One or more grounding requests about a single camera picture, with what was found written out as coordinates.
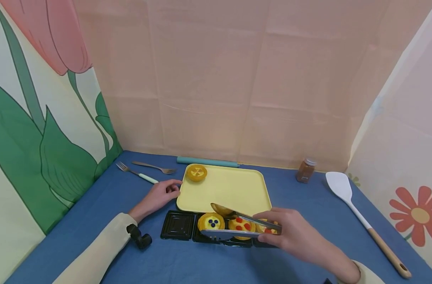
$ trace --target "fork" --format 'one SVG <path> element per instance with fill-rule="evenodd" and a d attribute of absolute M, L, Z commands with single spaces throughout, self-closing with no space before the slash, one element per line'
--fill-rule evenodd
<path fill-rule="evenodd" d="M 123 164 L 122 162 L 117 162 L 117 167 L 124 172 L 133 173 L 136 176 L 139 176 L 142 179 L 148 180 L 151 183 L 158 183 L 159 182 L 159 181 L 157 181 L 157 180 L 153 179 L 152 177 L 149 177 L 145 174 L 139 174 L 139 173 L 136 173 L 135 171 L 130 170 L 130 168 L 128 168 L 127 165 Z"/>
<path fill-rule="evenodd" d="M 162 173 L 164 173 L 164 174 L 173 174 L 176 171 L 174 168 L 160 168 L 160 167 L 156 167 L 156 166 L 151 165 L 151 164 L 145 164 L 145 163 L 136 162 L 136 161 L 132 161 L 132 163 L 136 164 L 136 165 L 139 165 L 139 166 L 145 166 L 145 167 L 150 167 L 150 168 L 157 168 L 158 170 L 162 171 Z"/>

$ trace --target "black strap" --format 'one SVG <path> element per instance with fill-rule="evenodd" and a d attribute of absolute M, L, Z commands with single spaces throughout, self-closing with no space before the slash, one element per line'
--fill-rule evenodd
<path fill-rule="evenodd" d="M 126 227 L 126 231 L 128 234 L 130 234 L 131 239 L 139 249 L 146 249 L 153 242 L 149 234 L 144 234 L 142 236 L 141 231 L 134 224 L 130 224 L 128 227 Z"/>

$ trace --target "red flower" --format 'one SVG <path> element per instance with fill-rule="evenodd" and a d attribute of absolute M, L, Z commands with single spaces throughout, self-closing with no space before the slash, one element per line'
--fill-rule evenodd
<path fill-rule="evenodd" d="M 432 190 L 427 186 L 421 186 L 418 191 L 417 204 L 410 192 L 403 187 L 396 189 L 397 196 L 405 204 L 397 200 L 390 200 L 389 204 L 395 209 L 403 212 L 393 212 L 389 215 L 393 220 L 401 220 L 396 224 L 396 230 L 403 233 L 413 226 L 411 233 L 415 245 L 425 245 L 424 228 L 432 238 Z"/>
<path fill-rule="evenodd" d="M 72 0 L 0 0 L 28 41 L 59 75 L 91 67 Z"/>

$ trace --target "jar lid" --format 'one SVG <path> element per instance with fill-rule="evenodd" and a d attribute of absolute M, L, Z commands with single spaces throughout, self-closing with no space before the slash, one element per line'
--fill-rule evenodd
<path fill-rule="evenodd" d="M 304 162 L 305 162 L 306 164 L 310 165 L 310 166 L 314 166 L 314 165 L 317 164 L 317 162 L 316 162 L 314 159 L 312 159 L 312 158 L 306 158 L 306 159 L 304 160 Z"/>

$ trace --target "yellow tray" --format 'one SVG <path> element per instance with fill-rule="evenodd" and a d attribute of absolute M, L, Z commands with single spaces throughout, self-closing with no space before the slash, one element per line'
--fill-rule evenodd
<path fill-rule="evenodd" d="M 256 170 L 204 165 L 207 177 L 201 182 L 183 178 L 177 207 L 183 211 L 214 212 L 210 203 L 247 215 L 270 210 L 272 204 L 263 175 Z"/>

